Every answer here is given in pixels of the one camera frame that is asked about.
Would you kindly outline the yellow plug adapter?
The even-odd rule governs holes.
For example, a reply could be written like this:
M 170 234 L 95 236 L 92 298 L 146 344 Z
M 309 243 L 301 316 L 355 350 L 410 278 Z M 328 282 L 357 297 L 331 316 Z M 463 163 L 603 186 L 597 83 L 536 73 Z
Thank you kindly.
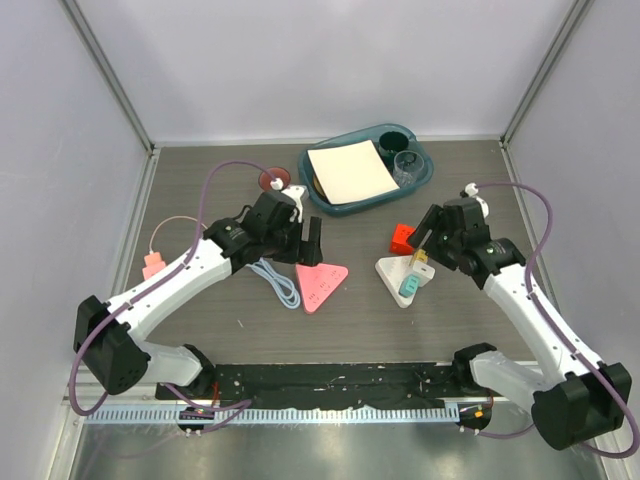
M 428 255 L 426 254 L 426 252 L 423 249 L 417 249 L 414 251 L 411 260 L 410 260 L 410 264 L 413 265 L 416 262 L 420 262 L 420 263 L 427 263 L 428 262 Z

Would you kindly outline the red cube socket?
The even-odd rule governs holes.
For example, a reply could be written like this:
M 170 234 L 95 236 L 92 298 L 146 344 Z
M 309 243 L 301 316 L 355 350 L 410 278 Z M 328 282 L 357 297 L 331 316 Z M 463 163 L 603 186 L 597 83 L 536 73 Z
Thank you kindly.
M 405 224 L 397 224 L 391 237 L 389 252 L 394 255 L 412 255 L 414 248 L 408 243 L 415 228 Z

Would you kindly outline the pink triangular power strip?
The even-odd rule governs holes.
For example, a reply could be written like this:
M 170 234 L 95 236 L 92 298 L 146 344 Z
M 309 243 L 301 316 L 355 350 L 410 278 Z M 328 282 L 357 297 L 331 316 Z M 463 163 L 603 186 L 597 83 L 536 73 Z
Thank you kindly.
M 341 286 L 349 274 L 345 266 L 319 263 L 316 266 L 295 266 L 303 310 L 315 313 Z

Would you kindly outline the white plug adapter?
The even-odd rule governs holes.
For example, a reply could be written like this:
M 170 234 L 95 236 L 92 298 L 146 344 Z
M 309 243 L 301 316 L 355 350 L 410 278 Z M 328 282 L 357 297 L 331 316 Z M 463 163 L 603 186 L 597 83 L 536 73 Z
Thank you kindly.
M 435 276 L 435 269 L 426 262 L 416 261 L 411 265 L 411 273 L 419 280 L 419 287 L 424 287 Z

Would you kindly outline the white triangular power strip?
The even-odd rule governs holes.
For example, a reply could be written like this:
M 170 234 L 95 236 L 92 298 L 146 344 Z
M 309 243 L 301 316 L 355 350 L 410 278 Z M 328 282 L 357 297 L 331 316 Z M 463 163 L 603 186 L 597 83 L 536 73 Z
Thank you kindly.
M 383 257 L 375 263 L 375 269 L 386 286 L 387 290 L 400 308 L 408 308 L 415 295 L 403 298 L 398 294 L 403 279 L 411 275 L 411 255 Z

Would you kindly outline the teal plug adapter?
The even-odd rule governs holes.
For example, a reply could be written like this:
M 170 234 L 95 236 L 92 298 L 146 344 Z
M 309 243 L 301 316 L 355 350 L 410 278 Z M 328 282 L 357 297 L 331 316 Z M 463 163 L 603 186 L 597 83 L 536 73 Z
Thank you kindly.
M 414 274 L 405 277 L 400 284 L 398 294 L 403 298 L 410 298 L 416 294 L 420 288 L 420 278 Z

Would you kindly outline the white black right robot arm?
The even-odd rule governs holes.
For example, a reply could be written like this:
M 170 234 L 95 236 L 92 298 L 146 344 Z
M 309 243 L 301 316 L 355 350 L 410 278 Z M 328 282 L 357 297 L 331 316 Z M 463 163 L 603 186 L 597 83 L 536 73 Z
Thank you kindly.
M 455 353 L 453 386 L 465 395 L 484 388 L 509 399 L 530 414 L 555 450 L 619 429 L 630 373 L 621 363 L 603 362 L 568 327 L 527 274 L 515 244 L 492 238 L 486 210 L 472 197 L 432 205 L 408 242 L 430 260 L 470 277 L 515 326 L 538 368 L 531 370 L 482 342 Z

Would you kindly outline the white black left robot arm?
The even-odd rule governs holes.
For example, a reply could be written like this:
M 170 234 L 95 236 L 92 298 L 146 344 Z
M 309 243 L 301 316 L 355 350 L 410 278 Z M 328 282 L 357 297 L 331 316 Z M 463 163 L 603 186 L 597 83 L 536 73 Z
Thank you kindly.
M 136 384 L 172 384 L 193 399 L 212 389 L 215 370 L 192 345 L 148 342 L 169 315 L 206 288 L 260 259 L 316 266 L 321 220 L 303 219 L 305 187 L 262 193 L 240 219 L 223 218 L 194 247 L 153 277 L 106 302 L 90 296 L 78 308 L 74 349 L 109 395 Z

